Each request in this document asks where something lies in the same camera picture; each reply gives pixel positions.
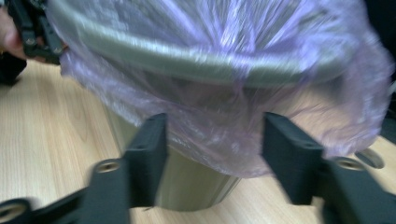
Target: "metal grommet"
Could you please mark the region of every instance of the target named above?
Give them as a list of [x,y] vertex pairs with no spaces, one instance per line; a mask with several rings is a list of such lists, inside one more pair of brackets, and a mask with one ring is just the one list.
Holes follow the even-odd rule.
[[12,203],[0,207],[0,224],[13,220],[22,215],[24,211],[26,211],[26,206],[21,203]]
[[360,163],[351,160],[338,160],[337,164],[348,170],[362,171],[364,169]]
[[120,165],[115,162],[115,161],[110,161],[110,162],[105,162],[103,164],[100,164],[97,168],[96,168],[96,172],[97,173],[107,173],[107,172],[112,172],[115,170],[118,170],[120,168]]

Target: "finger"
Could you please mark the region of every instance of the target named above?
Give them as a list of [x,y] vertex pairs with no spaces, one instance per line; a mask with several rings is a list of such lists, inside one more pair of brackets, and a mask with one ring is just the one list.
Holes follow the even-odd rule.
[[0,22],[2,23],[0,26],[0,49],[21,59],[26,59],[18,30],[4,7],[0,9]]

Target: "black plastic bracket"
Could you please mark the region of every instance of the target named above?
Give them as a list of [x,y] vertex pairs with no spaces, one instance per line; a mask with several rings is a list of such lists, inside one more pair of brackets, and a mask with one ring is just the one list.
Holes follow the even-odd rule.
[[266,113],[262,156],[293,204],[321,197],[327,224],[396,223],[394,196],[349,158],[321,158],[323,146],[285,117]]
[[63,43],[52,30],[45,14],[45,2],[37,0],[6,0],[8,14],[21,34],[26,56],[41,57],[46,63],[59,64]]
[[32,211],[26,199],[0,204],[2,224],[131,223],[130,208],[154,206],[167,160],[166,115],[149,118],[119,159],[97,163],[87,188]]

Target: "translucent plastic wrap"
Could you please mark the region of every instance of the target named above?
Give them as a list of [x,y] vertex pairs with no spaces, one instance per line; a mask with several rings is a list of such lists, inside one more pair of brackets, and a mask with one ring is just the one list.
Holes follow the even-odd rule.
[[48,16],[63,74],[135,126],[167,113],[173,148],[221,173],[267,172],[262,114],[326,156],[370,146],[389,103],[388,53],[357,0],[63,0]]

